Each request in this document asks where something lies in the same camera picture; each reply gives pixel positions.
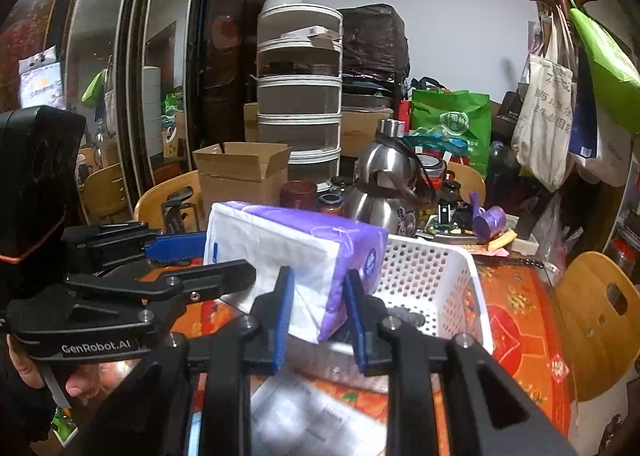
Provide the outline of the person left hand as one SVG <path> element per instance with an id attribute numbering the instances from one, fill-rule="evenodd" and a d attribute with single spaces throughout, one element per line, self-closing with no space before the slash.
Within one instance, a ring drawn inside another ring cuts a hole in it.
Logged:
<path id="1" fill-rule="evenodd" d="M 99 366 L 95 364 L 80 364 L 72 369 L 63 369 L 57 375 L 45 364 L 37 364 L 25 352 L 23 347 L 17 342 L 17 338 L 6 335 L 9 358 L 18 376 L 29 387 L 42 389 L 47 380 L 51 382 L 61 382 L 62 376 L 66 376 L 64 382 L 65 392 L 71 398 L 95 398 L 100 392 L 100 372 Z"/>

